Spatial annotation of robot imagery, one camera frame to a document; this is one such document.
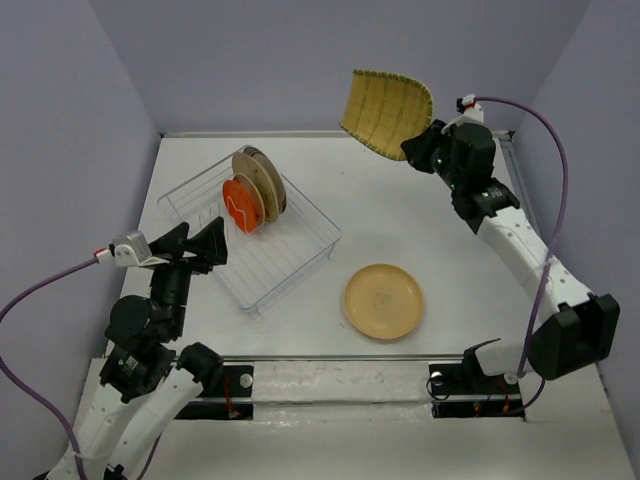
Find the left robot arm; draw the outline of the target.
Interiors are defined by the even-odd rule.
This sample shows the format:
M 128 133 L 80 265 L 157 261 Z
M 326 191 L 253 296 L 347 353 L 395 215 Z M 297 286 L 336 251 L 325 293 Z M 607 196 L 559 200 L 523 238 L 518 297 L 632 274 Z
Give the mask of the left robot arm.
M 153 242 L 140 231 L 95 253 L 99 263 L 152 272 L 148 295 L 113 305 L 106 338 L 113 347 L 92 403 L 48 479 L 129 479 L 167 425 L 199 394 L 221 383 L 223 358 L 201 343 L 168 348 L 183 333 L 191 279 L 228 259 L 224 220 L 195 235 L 182 222 Z

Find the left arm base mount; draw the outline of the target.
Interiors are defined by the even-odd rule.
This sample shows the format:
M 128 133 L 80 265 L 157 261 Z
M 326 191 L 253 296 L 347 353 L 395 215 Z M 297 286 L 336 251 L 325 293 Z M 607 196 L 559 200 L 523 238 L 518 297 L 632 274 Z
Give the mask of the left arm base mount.
M 225 364 L 221 379 L 207 387 L 176 415 L 176 420 L 245 421 L 252 420 L 254 404 L 254 366 Z

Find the yellow bamboo pattern plate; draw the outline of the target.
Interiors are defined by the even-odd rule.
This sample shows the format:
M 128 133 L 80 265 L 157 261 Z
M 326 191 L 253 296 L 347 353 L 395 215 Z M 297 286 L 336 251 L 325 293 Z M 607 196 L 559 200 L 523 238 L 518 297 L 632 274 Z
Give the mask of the yellow bamboo pattern plate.
M 374 153 L 404 161 L 401 143 L 431 124 L 433 97 L 418 80 L 391 72 L 355 69 L 341 129 Z

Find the beige floral square plate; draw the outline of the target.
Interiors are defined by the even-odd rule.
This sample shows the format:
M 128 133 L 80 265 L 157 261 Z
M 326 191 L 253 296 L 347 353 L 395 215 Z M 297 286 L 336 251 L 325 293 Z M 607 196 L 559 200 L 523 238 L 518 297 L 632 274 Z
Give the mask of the beige floral square plate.
M 236 152 L 232 156 L 232 169 L 235 174 L 247 177 L 260 194 L 264 209 L 265 220 L 275 222 L 280 216 L 277 189 L 268 171 L 252 156 Z

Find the small beige flower plate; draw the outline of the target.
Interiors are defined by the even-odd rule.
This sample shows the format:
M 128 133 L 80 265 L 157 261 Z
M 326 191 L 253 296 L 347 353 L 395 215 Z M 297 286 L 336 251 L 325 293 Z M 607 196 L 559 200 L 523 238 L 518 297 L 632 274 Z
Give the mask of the small beige flower plate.
M 256 227 L 261 227 L 266 220 L 266 210 L 264 201 L 257 186 L 251 179 L 241 173 L 235 174 L 234 180 L 237 181 L 248 193 L 256 213 Z

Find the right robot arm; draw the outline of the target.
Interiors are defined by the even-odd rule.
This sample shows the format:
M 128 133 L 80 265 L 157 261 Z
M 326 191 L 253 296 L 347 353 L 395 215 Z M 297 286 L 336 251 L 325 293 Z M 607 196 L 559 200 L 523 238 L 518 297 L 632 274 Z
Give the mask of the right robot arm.
M 489 340 L 465 351 L 462 384 L 482 392 L 497 376 L 517 379 L 530 372 L 551 381 L 606 359 L 619 303 L 610 294 L 595 294 L 550 253 L 518 198 L 493 175 L 496 144 L 490 130 L 436 120 L 401 149 L 414 169 L 438 175 L 449 187 L 456 214 L 532 301 L 523 340 Z

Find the orange round plate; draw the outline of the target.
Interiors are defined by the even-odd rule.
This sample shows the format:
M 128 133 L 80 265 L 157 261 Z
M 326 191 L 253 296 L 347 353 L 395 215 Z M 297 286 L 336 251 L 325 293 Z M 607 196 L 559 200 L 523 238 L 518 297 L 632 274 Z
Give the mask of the orange round plate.
M 245 233 L 259 226 L 258 210 L 249 191 L 236 179 L 227 179 L 222 184 L 224 205 L 236 226 Z

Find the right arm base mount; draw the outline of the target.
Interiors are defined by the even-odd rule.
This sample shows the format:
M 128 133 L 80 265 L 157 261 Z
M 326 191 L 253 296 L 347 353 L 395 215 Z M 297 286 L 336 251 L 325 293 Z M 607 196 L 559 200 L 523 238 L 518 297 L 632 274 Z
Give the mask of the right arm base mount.
M 486 375 L 474 359 L 431 363 L 428 373 L 425 388 L 436 419 L 525 417 L 518 382 Z

